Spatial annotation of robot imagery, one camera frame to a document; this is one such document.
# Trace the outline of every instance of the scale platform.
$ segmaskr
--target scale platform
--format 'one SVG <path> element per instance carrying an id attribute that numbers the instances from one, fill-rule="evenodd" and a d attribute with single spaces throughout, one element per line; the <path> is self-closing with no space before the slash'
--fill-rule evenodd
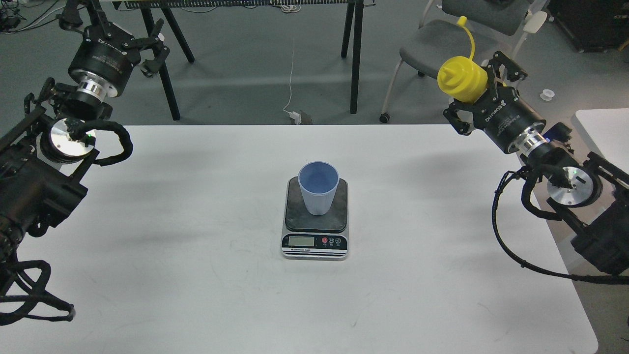
<path id="1" fill-rule="evenodd" d="M 282 229 L 282 253 L 286 258 L 340 261 L 347 257 L 347 182 L 338 181 L 330 211 L 321 216 L 306 210 L 297 177 L 288 182 Z"/>

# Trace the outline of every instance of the plastic cup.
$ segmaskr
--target plastic cup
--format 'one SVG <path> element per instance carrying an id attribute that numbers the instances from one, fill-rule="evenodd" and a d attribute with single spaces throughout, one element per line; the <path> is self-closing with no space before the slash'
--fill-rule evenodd
<path id="1" fill-rule="evenodd" d="M 337 193 L 337 169 L 331 164 L 315 161 L 301 168 L 297 181 L 308 212 L 313 215 L 327 213 Z"/>

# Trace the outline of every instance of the table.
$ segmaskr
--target table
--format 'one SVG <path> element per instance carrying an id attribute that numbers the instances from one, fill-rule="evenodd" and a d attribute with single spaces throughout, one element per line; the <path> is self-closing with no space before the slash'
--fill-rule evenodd
<path id="1" fill-rule="evenodd" d="M 117 0 L 103 0 L 112 1 L 116 9 L 120 6 L 121 1 Z M 147 33 L 151 33 L 155 26 L 155 21 L 151 13 L 152 8 L 160 8 L 168 22 L 173 34 L 175 35 L 177 42 L 181 46 L 188 62 L 193 63 L 195 61 L 192 50 L 186 41 L 179 24 L 172 14 L 171 8 L 178 7 L 203 7 L 203 6 L 246 6 L 254 4 L 255 6 L 277 6 L 278 4 L 336 4 L 347 3 L 347 12 L 345 13 L 345 26 L 343 30 L 343 43 L 341 47 L 341 58 L 347 58 L 347 51 L 350 43 L 350 35 L 352 34 L 353 23 L 353 42 L 352 42 L 352 87 L 350 91 L 350 113 L 356 114 L 358 110 L 358 88 L 359 88 L 359 76 L 360 76 L 360 51 L 362 46 L 362 22 L 363 22 L 363 10 L 365 8 L 364 0 L 285 0 L 285 1 L 268 1 L 268 0 L 252 0 L 252 1 L 168 1 L 168 0 L 138 0 L 138 1 L 125 1 L 127 8 L 139 8 L 142 12 L 142 19 L 144 21 Z M 168 106 L 170 108 L 170 114 L 173 120 L 180 120 L 181 114 L 179 113 L 179 107 L 177 106 L 177 99 L 175 97 L 172 83 L 170 82 L 170 76 L 166 64 L 160 69 L 160 78 L 162 80 L 162 86 L 164 87 L 164 93 Z"/>
<path id="2" fill-rule="evenodd" d="M 598 342 L 570 281 L 520 268 L 491 231 L 517 168 L 444 125 L 128 127 L 132 157 L 93 167 L 77 210 L 21 260 L 52 266 L 70 323 L 2 328 L 6 353 L 575 353 Z M 114 154 L 100 134 L 97 147 Z M 289 179 L 348 182 L 350 254 L 287 260 Z M 528 261 L 565 271 L 514 184 L 498 218 Z"/>
<path id="3" fill-rule="evenodd" d="M 629 108 L 580 110 L 572 123 L 592 151 L 629 172 Z"/>

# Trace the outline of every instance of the yellow bottle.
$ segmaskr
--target yellow bottle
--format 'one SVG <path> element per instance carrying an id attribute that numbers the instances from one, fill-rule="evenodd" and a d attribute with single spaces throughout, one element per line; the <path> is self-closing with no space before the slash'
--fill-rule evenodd
<path id="1" fill-rule="evenodd" d="M 472 43 L 469 58 L 454 57 L 443 63 L 437 74 L 439 88 L 464 103 L 474 103 L 487 89 L 487 72 L 474 61 L 476 45 L 472 33 L 465 27 L 467 18 L 461 16 L 457 24 L 467 32 Z"/>

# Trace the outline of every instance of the black table leg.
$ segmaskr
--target black table leg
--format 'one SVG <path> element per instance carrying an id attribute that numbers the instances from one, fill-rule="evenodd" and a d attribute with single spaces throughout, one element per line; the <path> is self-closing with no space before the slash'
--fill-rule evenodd
<path id="1" fill-rule="evenodd" d="M 142 12 L 142 19 L 144 20 L 144 25 L 147 27 L 147 32 L 148 34 L 151 34 L 151 32 L 153 32 L 153 27 L 155 26 L 151 9 L 140 9 L 140 11 Z M 157 55 L 157 49 L 153 49 L 153 54 Z M 166 100 L 168 101 L 168 107 L 170 108 L 172 119 L 180 120 L 181 115 L 179 114 L 179 107 L 177 106 L 177 98 L 175 98 L 175 91 L 172 89 L 172 83 L 170 82 L 170 76 L 168 75 L 166 63 L 164 63 L 162 68 L 159 70 L 159 77 L 162 80 L 162 86 L 164 87 L 164 93 L 166 94 Z"/>
<path id="2" fill-rule="evenodd" d="M 345 31 L 343 32 L 343 47 L 341 48 L 341 58 L 347 58 L 347 48 L 350 45 L 350 34 L 352 32 L 352 19 L 355 4 L 347 4 L 347 14 L 345 15 Z"/>
<path id="3" fill-rule="evenodd" d="M 184 51 L 184 54 L 188 59 L 188 63 L 193 63 L 194 55 L 192 54 L 192 50 L 190 50 L 190 47 L 188 46 L 188 42 L 186 41 L 184 34 L 181 33 L 181 28 L 179 28 L 179 24 L 177 23 L 177 20 L 175 20 L 175 16 L 172 14 L 172 10 L 162 9 L 162 12 L 164 13 L 164 17 L 166 17 L 166 21 L 168 21 L 168 25 L 174 33 L 177 42 L 179 42 L 181 49 Z"/>
<path id="4" fill-rule="evenodd" d="M 352 96 L 350 98 L 350 113 L 358 110 L 358 81 L 360 74 L 360 44 L 362 42 L 362 12 L 365 8 L 363 0 L 356 3 L 356 19 L 354 20 L 354 42 L 352 54 Z"/>

